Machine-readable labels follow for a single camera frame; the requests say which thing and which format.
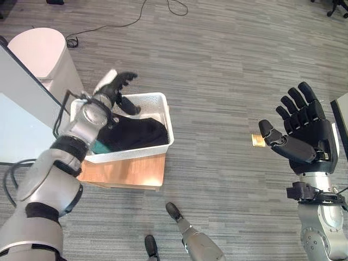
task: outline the white plastic basket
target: white plastic basket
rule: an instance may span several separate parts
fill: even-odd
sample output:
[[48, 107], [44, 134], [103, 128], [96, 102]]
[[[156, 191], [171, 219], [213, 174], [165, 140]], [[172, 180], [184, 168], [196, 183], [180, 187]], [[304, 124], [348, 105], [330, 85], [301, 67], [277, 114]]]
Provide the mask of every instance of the white plastic basket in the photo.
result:
[[[138, 115], [127, 115], [118, 106], [113, 107], [113, 112], [122, 116], [130, 117], [132, 119], [154, 118], [161, 122], [167, 129], [169, 143], [166, 145], [153, 146], [147, 148], [137, 148], [134, 150], [117, 151], [104, 154], [93, 154], [86, 156], [85, 160], [92, 163], [106, 163], [110, 161], [134, 159], [146, 156], [153, 156], [166, 153], [169, 146], [174, 142], [174, 135], [172, 123], [170, 121], [169, 109], [167, 99], [164, 94], [160, 92], [153, 92], [149, 94], [131, 94], [125, 95], [136, 106], [141, 107], [141, 112]], [[84, 100], [74, 100], [71, 103], [70, 120], [72, 121], [81, 106], [85, 103]]]

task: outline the office floor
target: office floor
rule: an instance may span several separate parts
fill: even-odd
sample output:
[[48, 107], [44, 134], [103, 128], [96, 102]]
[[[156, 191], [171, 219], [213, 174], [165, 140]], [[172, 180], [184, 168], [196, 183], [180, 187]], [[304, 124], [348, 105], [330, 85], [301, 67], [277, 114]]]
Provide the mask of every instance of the office floor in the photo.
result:
[[[165, 211], [172, 201], [227, 260], [307, 260], [297, 203], [285, 191], [297, 177], [270, 149], [253, 148], [251, 134], [263, 118], [283, 130], [274, 109], [303, 80], [333, 121], [330, 101], [348, 92], [348, 20], [341, 10], [326, 17], [329, 0], [183, 2], [189, 14], [178, 17], [165, 0], [148, 0], [139, 23], [81, 35], [70, 50], [87, 90], [114, 67], [139, 74], [126, 94], [163, 92], [175, 143], [160, 192], [84, 186], [61, 219], [65, 258], [146, 260], [144, 237], [153, 234], [162, 260], [189, 260]], [[19, 0], [0, 33], [10, 40], [32, 25], [67, 35], [131, 22], [140, 7], [139, 0]], [[332, 180], [343, 188], [348, 167], [340, 149]], [[0, 225], [12, 212], [0, 192]]]

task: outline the teal cloth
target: teal cloth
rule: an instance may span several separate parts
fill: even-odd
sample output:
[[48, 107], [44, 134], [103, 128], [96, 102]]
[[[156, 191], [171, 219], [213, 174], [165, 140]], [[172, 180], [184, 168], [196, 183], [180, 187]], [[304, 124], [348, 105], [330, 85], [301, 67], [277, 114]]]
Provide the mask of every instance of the teal cloth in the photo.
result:
[[96, 141], [96, 143], [94, 144], [94, 146], [92, 148], [92, 151], [95, 154], [104, 154], [104, 153], [112, 152], [106, 146], [104, 146], [104, 144], [102, 144], [100, 141]]

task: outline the black cable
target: black cable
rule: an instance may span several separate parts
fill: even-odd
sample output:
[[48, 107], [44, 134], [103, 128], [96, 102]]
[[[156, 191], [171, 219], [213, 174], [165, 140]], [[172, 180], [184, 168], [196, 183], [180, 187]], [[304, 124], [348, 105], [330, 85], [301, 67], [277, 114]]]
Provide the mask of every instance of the black cable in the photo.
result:
[[[170, 8], [169, 1], [174, 1], [174, 2], [177, 2], [177, 3], [181, 4], [183, 7], [186, 8], [185, 13], [183, 13], [183, 14], [178, 14], [178, 13], [172, 11], [172, 9]], [[103, 28], [106, 28], [106, 27], [113, 27], [113, 28], [127, 27], [127, 26], [131, 26], [131, 25], [137, 23], [137, 22], [141, 19], [142, 10], [144, 9], [144, 6], [145, 6], [146, 2], [147, 2], [147, 0], [144, 0], [144, 1], [143, 1], [142, 5], [141, 5], [139, 17], [138, 17], [135, 21], [133, 21], [133, 22], [131, 22], [131, 23], [128, 23], [128, 24], [123, 24], [123, 25], [120, 25], [120, 26], [118, 26], [118, 25], [113, 25], [113, 24], [107, 24], [107, 25], [105, 25], [105, 26], [100, 26], [100, 27], [97, 27], [97, 28], [95, 28], [95, 29], [85, 30], [85, 31], [81, 31], [81, 32], [69, 34], [69, 35], [65, 38], [66, 46], [67, 46], [68, 48], [76, 48], [76, 47], [78, 47], [78, 38], [77, 38], [77, 37], [75, 37], [75, 38], [70, 38], [70, 39], [69, 39], [69, 37], [74, 36], [74, 35], [84, 34], [84, 33], [89, 33], [89, 32], [95, 32], [95, 31], [98, 31], [98, 30], [103, 29]], [[185, 15], [187, 15], [187, 14], [189, 13], [189, 8], [187, 7], [187, 5], [185, 5], [184, 3], [180, 2], [179, 0], [167, 0], [167, 6], [168, 6], [168, 10], [169, 10], [172, 14], [177, 15], [177, 16], [185, 16]]]
[[341, 190], [340, 192], [338, 192], [337, 194], [341, 194], [342, 192], [344, 192], [344, 191], [346, 191], [348, 189], [348, 187], [347, 188], [345, 188], [345, 189], [343, 189], [343, 190]]
[[67, 90], [63, 99], [63, 102], [61, 103], [60, 106], [60, 110], [59, 110], [59, 114], [57, 116], [57, 119], [55, 120], [54, 126], [53, 126], [53, 130], [52, 133], [54, 135], [55, 138], [57, 138], [59, 136], [58, 130], [61, 124], [61, 118], [63, 117], [63, 111], [65, 109], [67, 100], [69, 99], [69, 96], [73, 96], [75, 98], [80, 98], [78, 95], [73, 94], [70, 90]]
[[9, 168], [6, 170], [6, 172], [5, 172], [5, 174], [4, 174], [4, 177], [3, 177], [3, 179], [2, 179], [2, 186], [3, 186], [3, 188], [4, 188], [6, 197], [8, 198], [8, 200], [11, 202], [11, 204], [12, 204], [14, 207], [17, 206], [17, 205], [16, 205], [16, 202], [15, 202], [15, 201], [13, 200], [13, 198], [11, 197], [10, 192], [9, 192], [9, 190], [8, 190], [8, 188], [7, 188], [7, 177], [8, 177], [8, 175], [9, 175], [12, 171], [14, 171], [15, 169], [18, 169], [19, 167], [23, 167], [21, 164], [27, 163], [27, 162], [31, 162], [31, 161], [36, 161], [36, 159], [25, 159], [25, 160], [21, 160], [21, 161], [18, 161], [17, 163], [15, 163], [15, 164], [13, 164], [11, 167], [9, 167]]

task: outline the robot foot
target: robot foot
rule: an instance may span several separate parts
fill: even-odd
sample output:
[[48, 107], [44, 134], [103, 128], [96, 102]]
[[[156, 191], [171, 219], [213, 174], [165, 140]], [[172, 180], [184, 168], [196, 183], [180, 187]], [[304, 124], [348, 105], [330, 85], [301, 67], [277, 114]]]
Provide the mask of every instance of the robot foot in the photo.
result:
[[178, 222], [180, 218], [183, 216], [181, 215], [179, 209], [174, 205], [173, 203], [169, 202], [165, 205], [165, 209], [167, 210], [168, 214], [171, 216], [172, 219]]
[[147, 235], [145, 237], [145, 248], [149, 257], [156, 257], [157, 261], [159, 261], [157, 244], [152, 235]]

